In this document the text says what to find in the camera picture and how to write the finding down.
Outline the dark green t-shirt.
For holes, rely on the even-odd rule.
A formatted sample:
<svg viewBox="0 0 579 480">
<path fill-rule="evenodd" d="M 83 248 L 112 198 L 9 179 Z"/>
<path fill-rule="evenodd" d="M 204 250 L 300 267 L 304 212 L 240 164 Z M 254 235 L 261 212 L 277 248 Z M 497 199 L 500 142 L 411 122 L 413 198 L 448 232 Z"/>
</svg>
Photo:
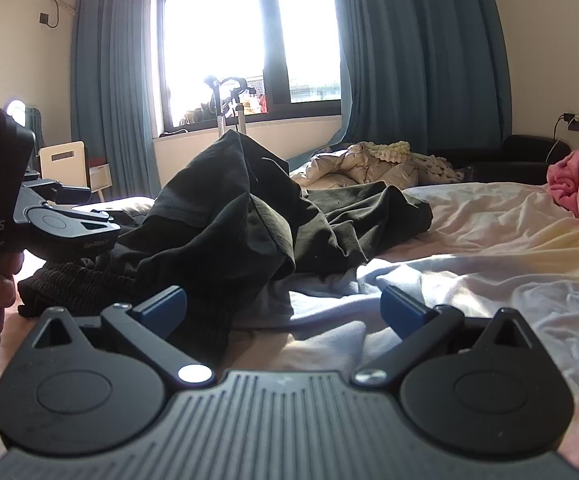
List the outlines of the dark green t-shirt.
<svg viewBox="0 0 579 480">
<path fill-rule="evenodd" d="M 188 297 L 175 342 L 216 363 L 235 315 L 272 281 L 338 274 L 431 227 L 424 202 L 383 182 L 305 192 L 285 162 L 225 134 L 162 189 L 140 226 L 119 237 L 107 284 L 137 304 L 171 285 Z"/>
</svg>

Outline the silver tripod stand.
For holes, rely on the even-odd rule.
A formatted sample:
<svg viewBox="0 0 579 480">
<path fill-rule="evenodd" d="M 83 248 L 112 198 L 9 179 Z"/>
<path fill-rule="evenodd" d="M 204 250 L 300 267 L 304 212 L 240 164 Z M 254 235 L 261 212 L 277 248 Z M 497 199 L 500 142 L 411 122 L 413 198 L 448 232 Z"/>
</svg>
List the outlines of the silver tripod stand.
<svg viewBox="0 0 579 480">
<path fill-rule="evenodd" d="M 221 87 L 227 82 L 235 82 L 236 87 L 230 90 L 230 98 L 227 102 L 221 98 Z M 222 80 L 214 76 L 208 76 L 204 83 L 212 89 L 212 102 L 214 102 L 215 115 L 218 127 L 219 136 L 223 136 L 224 133 L 228 132 L 227 116 L 226 111 L 231 110 L 234 117 L 236 118 L 236 130 L 239 133 L 247 135 L 246 132 L 246 118 L 245 118 L 245 106 L 241 102 L 241 96 L 244 93 L 248 93 L 250 96 L 256 94 L 256 89 L 250 87 L 245 78 L 239 77 L 228 77 Z"/>
</svg>

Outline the black ribbed pants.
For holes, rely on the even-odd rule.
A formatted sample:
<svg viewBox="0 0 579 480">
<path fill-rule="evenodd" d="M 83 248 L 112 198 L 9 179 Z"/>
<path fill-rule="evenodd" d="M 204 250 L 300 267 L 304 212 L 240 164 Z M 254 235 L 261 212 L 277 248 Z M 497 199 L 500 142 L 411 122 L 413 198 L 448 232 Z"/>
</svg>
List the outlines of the black ribbed pants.
<svg viewBox="0 0 579 480">
<path fill-rule="evenodd" d="M 17 285 L 18 313 L 39 318 L 49 308 L 62 307 L 75 316 L 93 316 L 111 304 L 140 304 L 156 294 L 154 285 L 80 263 L 46 263 Z"/>
</svg>

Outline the beige puffer jacket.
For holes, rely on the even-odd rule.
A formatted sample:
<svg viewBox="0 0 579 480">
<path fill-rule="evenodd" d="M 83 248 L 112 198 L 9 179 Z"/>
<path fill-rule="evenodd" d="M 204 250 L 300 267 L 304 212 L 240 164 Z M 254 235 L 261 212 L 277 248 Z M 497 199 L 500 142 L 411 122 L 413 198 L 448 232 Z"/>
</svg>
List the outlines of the beige puffer jacket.
<svg viewBox="0 0 579 480">
<path fill-rule="evenodd" d="M 289 176 L 306 190 L 374 182 L 405 190 L 464 180 L 464 172 L 455 170 L 446 158 L 414 153 L 405 141 L 390 144 L 363 141 L 341 150 L 320 152 Z"/>
</svg>

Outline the dark framed window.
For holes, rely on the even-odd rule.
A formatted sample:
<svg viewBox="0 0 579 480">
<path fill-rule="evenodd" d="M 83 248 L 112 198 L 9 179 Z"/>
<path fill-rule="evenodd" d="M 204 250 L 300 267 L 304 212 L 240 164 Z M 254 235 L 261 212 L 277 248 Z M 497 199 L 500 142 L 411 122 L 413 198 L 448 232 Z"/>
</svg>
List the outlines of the dark framed window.
<svg viewBox="0 0 579 480">
<path fill-rule="evenodd" d="M 335 116 L 341 76 L 334 0 L 153 0 L 165 133 L 216 125 L 214 76 L 245 78 L 253 122 Z"/>
</svg>

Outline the right teal curtain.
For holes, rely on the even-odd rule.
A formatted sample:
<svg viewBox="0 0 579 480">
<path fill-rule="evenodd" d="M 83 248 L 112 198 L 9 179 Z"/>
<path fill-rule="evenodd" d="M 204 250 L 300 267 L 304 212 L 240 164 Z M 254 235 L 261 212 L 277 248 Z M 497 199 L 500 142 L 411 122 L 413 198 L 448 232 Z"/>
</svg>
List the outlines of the right teal curtain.
<svg viewBox="0 0 579 480">
<path fill-rule="evenodd" d="M 489 150 L 512 131 L 495 0 L 335 0 L 337 140 L 412 151 Z"/>
</svg>

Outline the teal curtain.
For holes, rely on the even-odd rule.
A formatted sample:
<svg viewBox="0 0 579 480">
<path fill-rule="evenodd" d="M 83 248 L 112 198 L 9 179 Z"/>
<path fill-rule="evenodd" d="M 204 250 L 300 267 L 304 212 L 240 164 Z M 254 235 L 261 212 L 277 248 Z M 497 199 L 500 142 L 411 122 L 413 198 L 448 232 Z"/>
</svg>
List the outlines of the teal curtain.
<svg viewBox="0 0 579 480">
<path fill-rule="evenodd" d="M 76 0 L 70 128 L 92 162 L 110 166 L 115 197 L 160 192 L 146 0 Z"/>
<path fill-rule="evenodd" d="M 489 150 L 512 131 L 495 0 L 335 0 L 337 140 L 412 151 Z"/>
</svg>

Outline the white chair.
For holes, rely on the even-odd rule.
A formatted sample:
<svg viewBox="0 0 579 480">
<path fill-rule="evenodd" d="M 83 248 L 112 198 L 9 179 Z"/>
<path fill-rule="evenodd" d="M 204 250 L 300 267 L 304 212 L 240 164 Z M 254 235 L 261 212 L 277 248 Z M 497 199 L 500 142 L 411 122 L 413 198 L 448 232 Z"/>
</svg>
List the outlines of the white chair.
<svg viewBox="0 0 579 480">
<path fill-rule="evenodd" d="M 80 188 L 90 186 L 86 146 L 82 141 L 46 146 L 39 151 L 39 162 L 43 179 Z"/>
</svg>

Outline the wall power socket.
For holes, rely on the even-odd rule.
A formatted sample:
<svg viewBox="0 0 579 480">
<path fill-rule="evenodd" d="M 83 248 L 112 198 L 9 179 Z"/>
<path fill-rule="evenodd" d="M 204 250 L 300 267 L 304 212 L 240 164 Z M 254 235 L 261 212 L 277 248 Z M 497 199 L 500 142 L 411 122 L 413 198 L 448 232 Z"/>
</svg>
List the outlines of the wall power socket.
<svg viewBox="0 0 579 480">
<path fill-rule="evenodd" d="M 566 122 L 568 130 L 579 132 L 579 114 L 564 113 L 563 121 Z"/>
</svg>

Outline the oval vanity mirror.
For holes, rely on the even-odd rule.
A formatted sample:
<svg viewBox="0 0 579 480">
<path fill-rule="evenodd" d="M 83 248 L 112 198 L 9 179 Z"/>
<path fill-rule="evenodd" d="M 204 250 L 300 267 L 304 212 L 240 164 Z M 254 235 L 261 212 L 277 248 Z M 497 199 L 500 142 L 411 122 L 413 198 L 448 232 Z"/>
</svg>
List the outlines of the oval vanity mirror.
<svg viewBox="0 0 579 480">
<path fill-rule="evenodd" d="M 8 104 L 6 104 L 5 113 L 20 126 L 26 126 L 26 104 L 23 101 L 12 99 Z"/>
</svg>

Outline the pale pink bed sheet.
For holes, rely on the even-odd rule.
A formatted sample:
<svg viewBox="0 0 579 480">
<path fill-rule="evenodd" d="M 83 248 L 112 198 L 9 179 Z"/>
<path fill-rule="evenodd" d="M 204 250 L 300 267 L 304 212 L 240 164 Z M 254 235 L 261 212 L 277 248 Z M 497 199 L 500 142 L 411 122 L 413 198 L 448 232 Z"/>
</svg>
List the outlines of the pale pink bed sheet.
<svg viewBox="0 0 579 480">
<path fill-rule="evenodd" d="M 216 382 L 171 389 L 100 314 L 12 314 L 0 479 L 579 479 L 579 221 L 537 186 L 400 190 L 424 233 L 294 273 L 233 318 Z M 465 315 L 393 388 L 351 375 L 400 338 L 393 285 Z"/>
</svg>

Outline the left teal curtain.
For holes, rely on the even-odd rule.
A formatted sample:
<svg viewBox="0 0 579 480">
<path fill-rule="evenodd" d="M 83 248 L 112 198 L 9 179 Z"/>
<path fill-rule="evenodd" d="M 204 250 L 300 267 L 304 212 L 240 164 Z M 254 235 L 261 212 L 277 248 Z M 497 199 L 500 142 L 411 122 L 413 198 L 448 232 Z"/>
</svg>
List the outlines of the left teal curtain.
<svg viewBox="0 0 579 480">
<path fill-rule="evenodd" d="M 70 128 L 92 162 L 110 166 L 115 197 L 160 192 L 146 0 L 76 0 Z"/>
</svg>

